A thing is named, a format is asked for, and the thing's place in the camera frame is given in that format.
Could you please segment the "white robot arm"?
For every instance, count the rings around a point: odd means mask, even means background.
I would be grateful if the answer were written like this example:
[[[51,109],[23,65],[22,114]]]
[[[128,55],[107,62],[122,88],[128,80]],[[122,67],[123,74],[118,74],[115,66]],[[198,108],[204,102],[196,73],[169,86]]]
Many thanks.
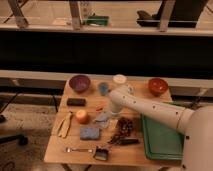
[[[136,97],[128,85],[109,93],[109,111],[135,110],[185,135],[181,171],[213,171],[213,106],[186,107]]]

